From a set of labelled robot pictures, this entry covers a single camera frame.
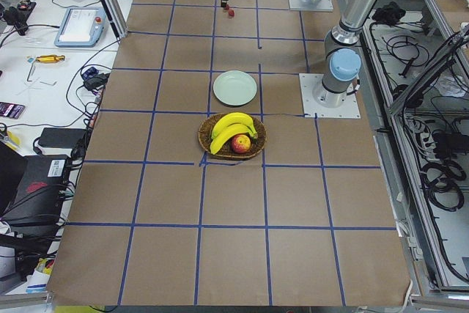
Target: banana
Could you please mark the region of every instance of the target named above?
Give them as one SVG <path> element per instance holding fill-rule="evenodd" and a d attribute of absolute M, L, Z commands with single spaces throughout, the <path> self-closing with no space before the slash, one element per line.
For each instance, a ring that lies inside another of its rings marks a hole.
<path fill-rule="evenodd" d="M 252 117 L 237 111 L 234 113 L 229 113 L 217 121 L 212 129 L 212 139 L 216 138 L 216 136 L 218 136 L 221 131 L 233 124 L 246 125 L 249 128 L 249 136 L 253 139 L 257 138 L 257 132 L 256 128 L 254 127 L 254 121 L 252 120 Z"/>
<path fill-rule="evenodd" d="M 210 144 L 210 152 L 212 154 L 218 153 L 218 151 L 222 148 L 222 146 L 228 141 L 231 137 L 239 134 L 239 133 L 249 133 L 252 132 L 246 125 L 244 124 L 232 124 L 221 131 L 215 139 Z"/>

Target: yellow screwdriver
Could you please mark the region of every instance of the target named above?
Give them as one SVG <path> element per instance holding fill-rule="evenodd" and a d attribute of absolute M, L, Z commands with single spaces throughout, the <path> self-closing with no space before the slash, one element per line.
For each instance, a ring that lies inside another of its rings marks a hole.
<path fill-rule="evenodd" d="M 36 57 L 36 62 L 43 62 L 45 64 L 53 64 L 54 62 L 63 62 L 65 60 L 65 55 L 41 55 Z"/>

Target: brown basket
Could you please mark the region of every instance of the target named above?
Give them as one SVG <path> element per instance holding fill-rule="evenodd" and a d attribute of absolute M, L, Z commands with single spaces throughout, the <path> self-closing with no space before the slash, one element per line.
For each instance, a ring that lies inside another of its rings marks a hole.
<path fill-rule="evenodd" d="M 234 161 L 242 161 L 258 155 L 264 149 L 265 143 L 267 142 L 267 134 L 265 132 L 264 124 L 262 124 L 262 122 L 260 122 L 260 120 L 256 119 L 255 117 L 252 117 L 252 119 L 254 121 L 254 127 L 257 131 L 257 139 L 251 139 L 251 148 L 247 153 L 237 154 L 233 152 L 230 140 L 228 140 L 222 146 L 217 154 L 210 153 L 210 143 L 212 143 L 212 129 L 218 120 L 225 115 L 226 114 L 212 115 L 202 123 L 199 128 L 199 143 L 202 148 L 215 158 L 229 159 Z"/>

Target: blue joint cap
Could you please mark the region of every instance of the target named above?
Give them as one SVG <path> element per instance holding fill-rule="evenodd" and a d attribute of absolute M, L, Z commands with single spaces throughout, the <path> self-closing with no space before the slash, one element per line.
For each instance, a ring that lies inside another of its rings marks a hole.
<path fill-rule="evenodd" d="M 339 81 L 353 80 L 361 67 L 361 58 L 352 49 L 339 49 L 330 58 L 330 73 Z"/>

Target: red apple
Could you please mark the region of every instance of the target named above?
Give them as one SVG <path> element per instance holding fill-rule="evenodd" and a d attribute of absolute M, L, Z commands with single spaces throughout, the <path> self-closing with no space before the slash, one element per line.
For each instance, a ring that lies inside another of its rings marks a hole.
<path fill-rule="evenodd" d="M 238 154 L 244 154 L 251 148 L 251 140 L 247 135 L 239 134 L 232 138 L 232 149 L 233 152 Z"/>

